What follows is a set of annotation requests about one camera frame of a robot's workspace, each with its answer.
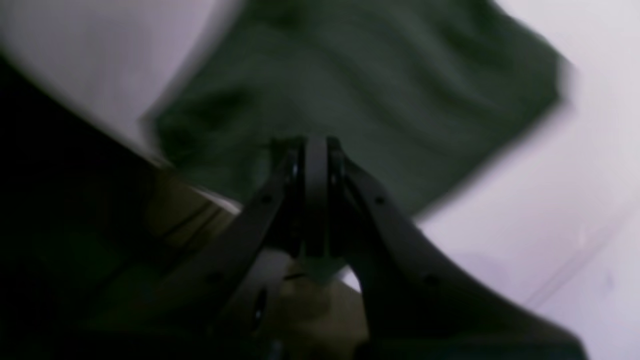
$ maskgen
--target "screw hole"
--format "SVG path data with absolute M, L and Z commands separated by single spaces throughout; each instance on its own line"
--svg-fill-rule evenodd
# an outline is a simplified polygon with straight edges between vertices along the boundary
M 264 319 L 264 312 L 267 308 L 267 289 L 260 290 L 258 297 L 255 299 L 255 306 L 253 307 L 253 322 L 252 331 L 256 331 L 262 319 Z

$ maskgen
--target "black plastic part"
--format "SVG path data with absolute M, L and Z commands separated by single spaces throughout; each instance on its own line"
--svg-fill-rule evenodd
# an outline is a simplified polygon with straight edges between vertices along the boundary
M 311 138 L 305 147 L 304 242 L 307 256 L 323 256 L 328 230 L 328 157 L 323 138 Z
M 195 319 L 192 331 L 260 341 L 287 259 L 303 241 L 307 256 L 327 248 L 342 256 L 360 281 L 371 338 L 358 359 L 586 358 L 575 336 L 442 254 L 334 138 L 293 147 L 227 231 L 171 274 L 153 301 L 90 324 L 115 331 L 179 316 Z

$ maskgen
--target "dark green cloth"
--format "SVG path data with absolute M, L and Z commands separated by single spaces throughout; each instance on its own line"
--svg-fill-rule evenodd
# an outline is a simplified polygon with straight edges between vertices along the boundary
M 557 60 L 484 0 L 249 0 L 157 131 L 187 179 L 240 202 L 275 145 L 337 136 L 416 213 L 557 99 Z

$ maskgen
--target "black metal bracket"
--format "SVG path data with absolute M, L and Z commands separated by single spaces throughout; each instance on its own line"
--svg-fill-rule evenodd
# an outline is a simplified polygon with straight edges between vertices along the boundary
M 335 138 L 292 147 L 230 227 L 169 275 L 151 301 L 87 326 L 179 323 L 192 335 L 264 338 L 287 261 L 301 249 L 342 257 L 358 277 L 371 335 L 358 357 L 586 358 L 575 336 L 449 260 Z

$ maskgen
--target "white wall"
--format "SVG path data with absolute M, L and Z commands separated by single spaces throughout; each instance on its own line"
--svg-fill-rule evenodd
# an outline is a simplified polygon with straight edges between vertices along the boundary
M 0 40 L 55 97 L 140 155 L 156 158 L 149 123 L 141 118 L 222 37 L 241 4 L 0 0 Z

